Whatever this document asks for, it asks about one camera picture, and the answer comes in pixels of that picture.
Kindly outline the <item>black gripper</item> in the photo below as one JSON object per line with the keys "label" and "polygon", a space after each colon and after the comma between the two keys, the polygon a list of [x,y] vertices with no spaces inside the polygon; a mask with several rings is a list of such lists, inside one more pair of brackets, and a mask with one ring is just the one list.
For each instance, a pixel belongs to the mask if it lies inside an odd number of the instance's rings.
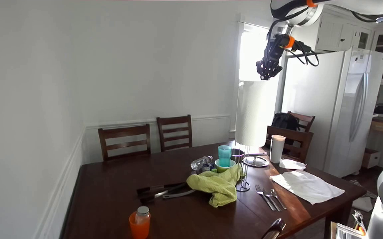
{"label": "black gripper", "polygon": [[263,58],[255,62],[260,80],[268,80],[282,70],[279,58],[288,41],[290,37],[287,34],[275,34],[274,38],[267,42]]}

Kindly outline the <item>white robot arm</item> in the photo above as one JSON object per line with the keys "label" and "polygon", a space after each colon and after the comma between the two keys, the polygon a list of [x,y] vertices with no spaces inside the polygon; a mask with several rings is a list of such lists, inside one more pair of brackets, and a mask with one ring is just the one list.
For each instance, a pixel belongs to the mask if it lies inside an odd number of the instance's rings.
{"label": "white robot arm", "polygon": [[283,66],[279,64],[283,52],[290,52],[302,64],[318,65],[308,60],[316,53],[310,45],[290,34],[294,26],[312,25],[324,13],[352,17],[362,22],[383,22],[383,0],[270,0],[272,22],[266,34],[263,57],[255,62],[260,80],[276,76]]}

